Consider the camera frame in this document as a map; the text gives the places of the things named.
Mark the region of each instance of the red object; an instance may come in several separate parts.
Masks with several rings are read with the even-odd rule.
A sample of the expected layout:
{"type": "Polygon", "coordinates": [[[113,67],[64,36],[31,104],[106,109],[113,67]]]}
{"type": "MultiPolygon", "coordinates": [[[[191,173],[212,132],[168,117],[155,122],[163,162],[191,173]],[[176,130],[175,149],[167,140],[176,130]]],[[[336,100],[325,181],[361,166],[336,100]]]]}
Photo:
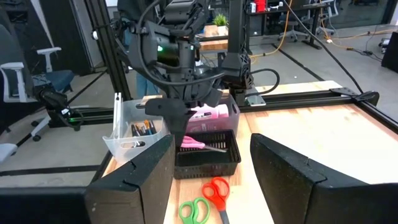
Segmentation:
{"type": "Polygon", "coordinates": [[[256,12],[266,11],[267,0],[254,0],[254,3],[256,3],[256,12]]]}
{"type": "Polygon", "coordinates": [[[201,192],[207,200],[213,202],[213,204],[216,205],[216,208],[218,211],[225,211],[226,199],[229,196],[229,184],[225,179],[223,179],[221,177],[213,178],[210,183],[203,185],[203,187],[201,188],[201,192]],[[220,187],[219,187],[219,185],[217,185],[216,181],[220,181],[227,186],[228,191],[227,191],[226,195],[221,195],[220,187]],[[206,194],[206,192],[205,192],[206,188],[212,189],[214,192],[213,195],[206,194]]]}

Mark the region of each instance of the black basket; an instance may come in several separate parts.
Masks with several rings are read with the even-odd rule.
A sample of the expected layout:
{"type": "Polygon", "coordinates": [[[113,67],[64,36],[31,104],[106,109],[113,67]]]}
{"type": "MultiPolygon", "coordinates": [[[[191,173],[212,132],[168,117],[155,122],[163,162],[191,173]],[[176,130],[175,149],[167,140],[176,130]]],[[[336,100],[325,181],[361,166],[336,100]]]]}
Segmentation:
{"type": "Polygon", "coordinates": [[[187,133],[207,146],[227,149],[226,153],[197,148],[176,147],[174,178],[190,179],[233,175],[241,162],[233,130],[187,133]]]}

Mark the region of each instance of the scissor blade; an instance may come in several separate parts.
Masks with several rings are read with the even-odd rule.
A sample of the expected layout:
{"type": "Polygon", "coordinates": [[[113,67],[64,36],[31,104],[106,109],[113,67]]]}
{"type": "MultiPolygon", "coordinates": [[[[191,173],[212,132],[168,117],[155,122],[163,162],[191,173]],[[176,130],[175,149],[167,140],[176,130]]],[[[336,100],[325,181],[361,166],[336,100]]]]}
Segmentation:
{"type": "Polygon", "coordinates": [[[217,151],[217,152],[226,152],[226,149],[218,149],[218,148],[211,147],[211,146],[205,146],[205,149],[217,151]]]}
{"type": "Polygon", "coordinates": [[[220,211],[220,217],[221,220],[223,221],[223,224],[229,224],[229,218],[228,215],[226,214],[226,210],[220,211]]]}

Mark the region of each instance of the clear plastic bin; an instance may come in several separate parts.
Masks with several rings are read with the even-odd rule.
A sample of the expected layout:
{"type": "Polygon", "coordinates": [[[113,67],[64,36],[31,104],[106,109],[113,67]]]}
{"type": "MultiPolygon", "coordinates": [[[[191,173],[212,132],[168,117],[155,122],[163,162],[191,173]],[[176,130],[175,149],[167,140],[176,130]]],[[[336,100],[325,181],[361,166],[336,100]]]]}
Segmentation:
{"type": "Polygon", "coordinates": [[[229,93],[224,93],[221,97],[219,105],[222,104],[226,104],[228,107],[229,116],[227,118],[190,121],[187,126],[187,133],[233,130],[236,136],[241,111],[229,93]]]}
{"type": "Polygon", "coordinates": [[[121,105],[121,118],[112,135],[110,137],[103,136],[107,147],[119,164],[124,164],[138,156],[169,133],[161,116],[146,115],[145,109],[136,107],[141,102],[142,100],[123,102],[121,105]],[[153,121],[156,134],[133,137],[131,125],[138,124],[138,126],[143,126],[146,119],[153,121]]]}

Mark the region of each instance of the wooden table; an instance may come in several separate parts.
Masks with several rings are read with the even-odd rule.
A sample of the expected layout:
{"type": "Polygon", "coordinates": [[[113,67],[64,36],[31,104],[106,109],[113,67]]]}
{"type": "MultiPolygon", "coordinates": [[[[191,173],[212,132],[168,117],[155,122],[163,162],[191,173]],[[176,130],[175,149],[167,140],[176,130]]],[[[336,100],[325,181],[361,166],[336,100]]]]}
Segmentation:
{"type": "MultiPolygon", "coordinates": [[[[333,81],[289,84],[279,86],[272,94],[338,87],[333,81]]],[[[225,177],[231,186],[227,201],[231,223],[273,223],[252,165],[252,133],[261,133],[369,184],[398,182],[398,136],[355,105],[244,113],[236,136],[242,162],[235,175],[225,177]]],[[[104,175],[118,166],[112,159],[104,175]]],[[[182,223],[179,205],[200,197],[201,186],[208,181],[173,180],[164,223],[182,223]]],[[[208,223],[221,223],[214,205],[208,223]]]]}
{"type": "MultiPolygon", "coordinates": [[[[210,25],[205,26],[205,34],[200,34],[200,37],[218,37],[217,26],[210,25]]],[[[215,41],[206,41],[201,42],[201,51],[206,50],[226,50],[228,48],[228,40],[215,40],[215,41]]]]}

